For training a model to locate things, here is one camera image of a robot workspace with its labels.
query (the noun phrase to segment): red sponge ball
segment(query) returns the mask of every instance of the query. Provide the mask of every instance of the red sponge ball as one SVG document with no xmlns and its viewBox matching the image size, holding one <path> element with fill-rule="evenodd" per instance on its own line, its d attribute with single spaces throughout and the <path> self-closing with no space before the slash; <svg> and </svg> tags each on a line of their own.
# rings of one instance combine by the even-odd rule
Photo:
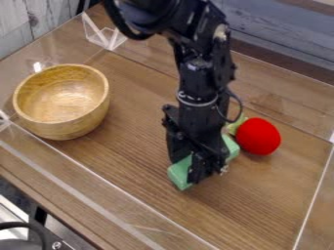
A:
<svg viewBox="0 0 334 250">
<path fill-rule="evenodd" d="M 270 154 L 280 145 L 280 135 L 274 125 L 260 118 L 250 118 L 236 131 L 240 148 L 259 155 Z"/>
</svg>

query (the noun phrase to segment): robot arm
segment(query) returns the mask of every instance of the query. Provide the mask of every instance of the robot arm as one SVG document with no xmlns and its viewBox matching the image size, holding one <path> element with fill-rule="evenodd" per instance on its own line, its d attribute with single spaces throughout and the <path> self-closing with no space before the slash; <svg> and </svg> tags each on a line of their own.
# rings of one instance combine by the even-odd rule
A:
<svg viewBox="0 0 334 250">
<path fill-rule="evenodd" d="M 231 97 L 242 107 L 227 86 L 235 78 L 235 65 L 226 16 L 204 0 L 121 0 L 119 5 L 105 0 L 104 6 L 129 38 L 141 40 L 158 33 L 174 47 L 179 107 L 163 106 L 163 125 L 170 159 L 178 164 L 191 157 L 187 183 L 198 184 L 214 172 L 224 172 L 231 150 L 220 130 L 232 122 L 227 119 Z"/>
</svg>

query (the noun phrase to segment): black cable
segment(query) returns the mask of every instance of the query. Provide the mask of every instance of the black cable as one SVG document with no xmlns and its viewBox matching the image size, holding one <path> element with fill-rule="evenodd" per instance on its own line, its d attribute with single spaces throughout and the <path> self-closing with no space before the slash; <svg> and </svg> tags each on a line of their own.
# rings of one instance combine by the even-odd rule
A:
<svg viewBox="0 0 334 250">
<path fill-rule="evenodd" d="M 115 4 L 113 0 L 104 0 L 104 8 L 107 10 L 108 16 L 117 26 L 120 32 L 129 37 L 133 40 L 144 40 L 148 37 L 152 36 L 152 34 L 144 34 L 144 33 L 133 33 L 131 28 L 128 27 L 124 18 L 120 14 L 119 8 Z"/>
<path fill-rule="evenodd" d="M 226 92 L 226 94 L 227 94 L 227 95 L 238 102 L 238 104 L 239 104 L 239 113 L 238 113 L 238 116 L 236 116 L 236 118 L 235 118 L 234 120 L 230 120 L 230 119 L 222 114 L 218 105 L 215 106 L 215 109 L 216 109 L 216 112 L 219 113 L 220 117 L 224 119 L 226 122 L 228 122 L 228 123 L 235 123 L 235 122 L 239 120 L 239 118 L 240 118 L 240 116 L 242 116 L 242 114 L 243 114 L 244 105 L 243 105 L 243 102 L 242 102 L 240 98 L 235 95 L 235 93 L 234 93 L 228 88 L 226 88 L 224 92 Z"/>
<path fill-rule="evenodd" d="M 28 224 L 28 223 L 20 223 L 20 222 L 0 224 L 0 230 L 15 229 L 15 228 L 25 228 L 25 229 L 33 230 L 37 233 L 40 241 L 41 241 L 41 250 L 47 250 L 45 235 L 37 226 Z"/>
</svg>

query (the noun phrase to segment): bowl rim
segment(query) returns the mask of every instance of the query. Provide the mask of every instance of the bowl rim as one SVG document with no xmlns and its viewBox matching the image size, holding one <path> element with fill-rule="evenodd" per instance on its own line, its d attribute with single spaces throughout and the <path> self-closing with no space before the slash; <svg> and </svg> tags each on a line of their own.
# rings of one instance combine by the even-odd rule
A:
<svg viewBox="0 0 334 250">
<path fill-rule="evenodd" d="M 73 119 L 69 119 L 69 120 L 64 120 L 64 121 L 56 121 L 56 122 L 53 122 L 53 121 L 45 121 L 45 122 L 39 121 L 39 120 L 33 119 L 29 115 L 27 115 L 23 112 L 21 108 L 19 107 L 19 93 L 20 93 L 24 85 L 28 83 L 28 81 L 37 74 L 41 74 L 44 71 L 47 71 L 47 70 L 49 70 L 52 68 L 63 67 L 63 66 L 84 67 L 89 71 L 93 71 L 99 75 L 99 77 L 101 78 L 101 81 L 103 81 L 103 96 L 101 96 L 96 106 L 91 110 L 88 110 L 83 115 L 80 115 L 79 117 L 76 117 Z M 29 75 L 23 80 L 23 82 L 17 86 L 15 94 L 13 94 L 13 107 L 15 107 L 15 111 L 16 111 L 17 115 L 20 117 L 23 117 L 25 120 L 28 120 L 29 122 L 39 123 L 39 124 L 61 124 L 61 123 L 68 123 L 68 122 L 76 121 L 76 120 L 81 119 L 83 117 L 85 117 L 88 114 L 91 114 L 100 107 L 100 105 L 104 103 L 105 99 L 108 98 L 108 95 L 109 95 L 109 82 L 108 82 L 108 79 L 107 79 L 105 75 L 96 68 L 93 68 L 92 66 L 84 65 L 84 64 L 79 64 L 79 63 L 60 63 L 60 64 L 56 64 L 53 66 L 45 67 L 39 73 L 35 73 L 35 74 Z"/>
</svg>

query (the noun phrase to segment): wooden bowl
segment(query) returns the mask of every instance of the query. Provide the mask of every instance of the wooden bowl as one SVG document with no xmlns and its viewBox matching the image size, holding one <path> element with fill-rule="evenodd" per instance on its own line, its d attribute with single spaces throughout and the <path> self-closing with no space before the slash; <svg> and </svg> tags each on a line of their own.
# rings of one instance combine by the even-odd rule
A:
<svg viewBox="0 0 334 250">
<path fill-rule="evenodd" d="M 48 67 L 20 84 L 13 106 L 23 126 L 39 137 L 73 139 L 87 134 L 105 116 L 108 80 L 87 65 Z"/>
</svg>

